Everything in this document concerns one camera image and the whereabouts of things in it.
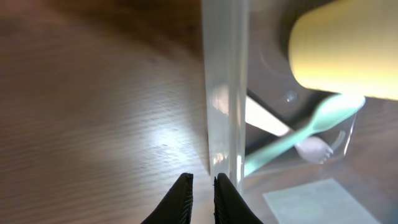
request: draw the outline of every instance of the plastic utensil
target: plastic utensil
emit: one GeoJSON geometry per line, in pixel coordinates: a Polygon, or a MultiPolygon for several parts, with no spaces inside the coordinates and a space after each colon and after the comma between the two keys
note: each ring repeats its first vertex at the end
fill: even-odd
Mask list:
{"type": "Polygon", "coordinates": [[[364,104],[365,97],[363,96],[337,94],[325,98],[317,106],[306,126],[246,156],[244,176],[248,176],[309,136],[336,126],[355,114],[364,104]]]}
{"type": "MultiPolygon", "coordinates": [[[[246,96],[245,120],[247,124],[251,124],[278,137],[294,132],[293,129],[248,96],[246,96]]],[[[323,163],[330,157],[330,154],[333,154],[330,146],[316,136],[306,138],[294,147],[304,160],[317,164],[323,163]]]]}

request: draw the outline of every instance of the green spoon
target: green spoon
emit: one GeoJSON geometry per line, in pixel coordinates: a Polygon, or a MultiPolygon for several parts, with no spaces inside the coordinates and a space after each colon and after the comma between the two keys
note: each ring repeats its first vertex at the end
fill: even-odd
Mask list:
{"type": "Polygon", "coordinates": [[[355,114],[364,104],[365,97],[363,96],[337,94],[325,98],[317,106],[310,122],[305,127],[246,156],[244,176],[258,170],[298,142],[313,134],[333,128],[355,114]]]}

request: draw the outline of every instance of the white spoon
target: white spoon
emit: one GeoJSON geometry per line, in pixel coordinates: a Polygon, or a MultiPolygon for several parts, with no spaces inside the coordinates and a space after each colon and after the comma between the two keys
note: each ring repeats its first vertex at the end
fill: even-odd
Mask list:
{"type": "MultiPolygon", "coordinates": [[[[246,96],[245,120],[247,124],[251,124],[278,137],[294,132],[293,129],[248,96],[246,96]]],[[[330,154],[333,154],[331,147],[324,140],[316,136],[306,138],[294,147],[303,159],[316,164],[322,164],[330,157],[330,154]]]]}

